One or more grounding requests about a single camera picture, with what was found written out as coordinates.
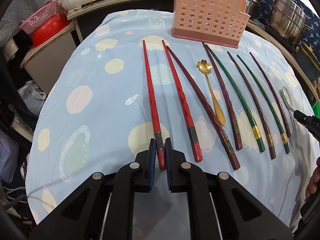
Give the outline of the person's right hand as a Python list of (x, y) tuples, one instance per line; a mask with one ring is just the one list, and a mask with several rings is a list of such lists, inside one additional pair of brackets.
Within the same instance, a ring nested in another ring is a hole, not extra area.
[(320, 157), (317, 158), (316, 165), (317, 167), (313, 171), (313, 174), (309, 180), (309, 183), (305, 191), (306, 198), (309, 198), (312, 194), (316, 193), (317, 191), (317, 184), (319, 183), (320, 179)]

